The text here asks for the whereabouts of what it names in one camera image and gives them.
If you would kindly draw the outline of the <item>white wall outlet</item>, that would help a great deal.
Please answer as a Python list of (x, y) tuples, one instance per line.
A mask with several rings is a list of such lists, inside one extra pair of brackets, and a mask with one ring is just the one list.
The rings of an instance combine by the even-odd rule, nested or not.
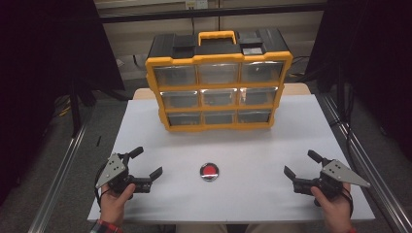
[(208, 0), (186, 0), (187, 10), (202, 10), (208, 8)]

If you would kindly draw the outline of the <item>yellow black drawer organizer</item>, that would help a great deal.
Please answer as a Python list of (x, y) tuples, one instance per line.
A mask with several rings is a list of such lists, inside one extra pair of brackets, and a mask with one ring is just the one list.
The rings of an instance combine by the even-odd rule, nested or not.
[(276, 28), (162, 34), (147, 80), (168, 131), (269, 128), (292, 60)]

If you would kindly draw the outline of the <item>set of clear drawers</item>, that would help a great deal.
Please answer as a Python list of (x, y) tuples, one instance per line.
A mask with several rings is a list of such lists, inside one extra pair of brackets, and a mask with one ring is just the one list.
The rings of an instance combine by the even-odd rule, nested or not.
[(269, 123), (279, 80), (243, 83), (243, 63), (154, 68), (165, 124), (170, 128), (206, 128)]

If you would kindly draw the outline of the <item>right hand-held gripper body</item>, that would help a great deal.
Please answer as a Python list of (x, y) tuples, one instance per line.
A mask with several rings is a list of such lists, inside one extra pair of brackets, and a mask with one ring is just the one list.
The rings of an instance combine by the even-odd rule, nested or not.
[(319, 188), (326, 198), (334, 198), (343, 191), (343, 183), (355, 184), (363, 187), (371, 187), (356, 172), (336, 159), (316, 159), (322, 165), (320, 176), (313, 180), (313, 186)]

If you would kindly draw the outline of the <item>black metal stand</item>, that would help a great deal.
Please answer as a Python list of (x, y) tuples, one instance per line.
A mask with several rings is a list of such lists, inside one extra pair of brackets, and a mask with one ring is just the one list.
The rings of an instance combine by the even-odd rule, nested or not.
[(79, 101), (82, 101), (87, 107), (93, 107), (96, 103), (96, 98), (92, 93), (91, 84), (76, 78), (72, 78), (70, 81), (69, 98), (73, 120), (72, 137), (75, 137), (83, 125), (79, 109)]

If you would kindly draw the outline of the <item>black curtain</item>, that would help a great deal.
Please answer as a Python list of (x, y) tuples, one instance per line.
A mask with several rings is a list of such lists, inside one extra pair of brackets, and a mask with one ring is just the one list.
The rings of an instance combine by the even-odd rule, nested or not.
[(412, 0), (326, 0), (306, 73), (345, 77), (412, 161)]
[(40, 147), (54, 101), (123, 90), (94, 0), (0, 0), (0, 206)]

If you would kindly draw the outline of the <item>red round disc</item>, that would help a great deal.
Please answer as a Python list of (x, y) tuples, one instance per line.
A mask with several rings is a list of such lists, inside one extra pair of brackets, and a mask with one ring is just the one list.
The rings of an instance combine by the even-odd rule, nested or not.
[(214, 181), (220, 174), (219, 167), (215, 163), (205, 163), (200, 167), (200, 177), (205, 182)]

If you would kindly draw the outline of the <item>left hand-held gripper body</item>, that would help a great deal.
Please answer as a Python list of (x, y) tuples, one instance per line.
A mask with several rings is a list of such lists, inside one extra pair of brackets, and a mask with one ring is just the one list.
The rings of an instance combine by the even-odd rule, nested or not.
[(129, 174), (129, 154), (112, 153), (102, 172), (98, 175), (96, 188), (107, 184), (115, 193), (121, 194), (132, 183), (134, 177)]

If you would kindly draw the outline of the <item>aluminium floor rail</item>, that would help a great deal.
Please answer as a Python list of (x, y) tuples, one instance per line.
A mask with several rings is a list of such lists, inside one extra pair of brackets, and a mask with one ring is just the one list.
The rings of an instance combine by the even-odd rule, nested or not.
[(388, 212), (391, 220), (394, 222), (395, 228), (399, 233), (412, 233), (412, 220), (395, 197), (395, 194), (379, 174), (378, 169), (369, 158), (357, 135), (351, 129), (350, 124), (341, 121), (342, 117), (338, 114), (337, 104), (329, 94), (322, 94), (320, 99), (325, 103), (328, 113), (332, 116), (333, 121), (336, 122), (337, 127), (345, 137), (347, 142), (347, 152), (354, 161), (360, 164), (370, 180), (373, 189), (376, 191), (377, 196), (381, 200), (384, 209)]
[(59, 165), (57, 173), (51, 183), (47, 195), (42, 202), (36, 216), (34, 217), (27, 233), (44, 233), (52, 216), (52, 212), (57, 203), (61, 189), (65, 183), (73, 160), (77, 155), (80, 144), (86, 132), (86, 125), (83, 125), (75, 136), (71, 139), (69, 147)]

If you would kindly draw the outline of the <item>person's left hand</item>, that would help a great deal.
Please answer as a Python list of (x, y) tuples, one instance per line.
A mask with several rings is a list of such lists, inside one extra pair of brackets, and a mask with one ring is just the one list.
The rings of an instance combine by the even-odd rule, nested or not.
[(122, 194), (115, 193), (107, 184), (101, 187), (100, 219), (121, 227), (124, 218), (125, 203), (132, 196), (135, 184), (129, 184)]

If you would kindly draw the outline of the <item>black horizontal bar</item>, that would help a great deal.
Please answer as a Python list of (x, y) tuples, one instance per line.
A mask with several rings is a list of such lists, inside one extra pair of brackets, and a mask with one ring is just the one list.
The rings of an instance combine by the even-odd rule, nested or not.
[(282, 13), (301, 13), (324, 11), (327, 3), (291, 4), (278, 6), (259, 6), (242, 8), (219, 8), (207, 10), (181, 10), (144, 14), (116, 14), (100, 16), (102, 23), (120, 23), (133, 21), (167, 20), (197, 17), (231, 17), (245, 15), (264, 15)]

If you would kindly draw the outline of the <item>person's right hand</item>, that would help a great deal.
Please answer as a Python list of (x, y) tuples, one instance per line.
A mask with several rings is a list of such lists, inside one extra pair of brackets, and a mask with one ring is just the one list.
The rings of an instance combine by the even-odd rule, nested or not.
[(311, 192), (322, 207), (326, 229), (329, 233), (349, 233), (353, 229), (351, 206), (345, 197), (339, 196), (329, 201), (315, 186), (311, 187)]

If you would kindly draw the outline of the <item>clear plastic organizer drawer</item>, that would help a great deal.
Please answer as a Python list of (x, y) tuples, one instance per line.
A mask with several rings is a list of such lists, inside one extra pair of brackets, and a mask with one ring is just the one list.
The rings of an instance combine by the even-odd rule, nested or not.
[(242, 64), (243, 83), (268, 83), (280, 79), (283, 63), (277, 61), (250, 62)]

